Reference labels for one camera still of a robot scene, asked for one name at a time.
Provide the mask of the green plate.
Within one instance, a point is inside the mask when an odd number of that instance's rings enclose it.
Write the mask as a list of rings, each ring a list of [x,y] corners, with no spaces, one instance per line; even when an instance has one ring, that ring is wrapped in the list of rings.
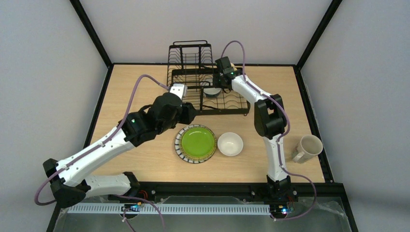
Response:
[[[183,151],[192,159],[204,159],[213,154],[215,137],[213,133],[203,127],[188,129],[181,139]]]

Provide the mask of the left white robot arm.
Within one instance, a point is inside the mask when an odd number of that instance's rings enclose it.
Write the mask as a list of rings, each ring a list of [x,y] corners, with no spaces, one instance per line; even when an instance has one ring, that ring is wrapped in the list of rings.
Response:
[[[167,92],[152,104],[128,113],[103,138],[79,153],[60,161],[46,160],[43,167],[50,179],[54,202],[60,208],[68,208],[89,197],[136,193],[140,184],[132,172],[105,176],[92,175],[92,172],[117,155],[154,140],[178,123],[190,124],[195,116],[196,110],[190,102]]]

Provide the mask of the teal patterned white bowl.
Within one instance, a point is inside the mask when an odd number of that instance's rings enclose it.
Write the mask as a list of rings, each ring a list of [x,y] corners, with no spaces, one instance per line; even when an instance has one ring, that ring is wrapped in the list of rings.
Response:
[[[203,88],[203,93],[207,98],[216,98],[221,93],[221,88]]]

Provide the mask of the plain white bowl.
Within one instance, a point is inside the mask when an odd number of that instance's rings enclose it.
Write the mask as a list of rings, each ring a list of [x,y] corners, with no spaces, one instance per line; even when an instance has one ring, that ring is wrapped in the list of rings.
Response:
[[[223,155],[233,157],[242,152],[244,143],[238,134],[226,132],[218,138],[217,146]]]

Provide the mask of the yellow mug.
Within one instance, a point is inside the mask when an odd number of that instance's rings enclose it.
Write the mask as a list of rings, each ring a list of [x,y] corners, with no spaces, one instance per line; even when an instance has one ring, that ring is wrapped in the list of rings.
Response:
[[[233,63],[231,63],[231,67],[233,68],[233,71],[234,71],[234,72],[237,71],[237,67],[236,67]]]

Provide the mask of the beige mug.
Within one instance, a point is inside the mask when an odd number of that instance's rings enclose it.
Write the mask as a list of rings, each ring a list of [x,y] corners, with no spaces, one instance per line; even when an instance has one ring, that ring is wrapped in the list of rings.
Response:
[[[318,156],[323,151],[323,143],[315,135],[303,136],[292,153],[292,160],[295,163],[306,163]]]

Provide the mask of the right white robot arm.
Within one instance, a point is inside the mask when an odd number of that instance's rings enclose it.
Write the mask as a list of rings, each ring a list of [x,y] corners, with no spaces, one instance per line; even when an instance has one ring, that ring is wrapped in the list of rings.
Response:
[[[292,185],[284,156],[283,137],[287,133],[288,117],[282,97],[262,90],[242,70],[234,68],[228,57],[216,60],[213,84],[233,90],[254,104],[254,127],[264,140],[268,157],[267,184],[259,195],[268,201],[287,200]]]

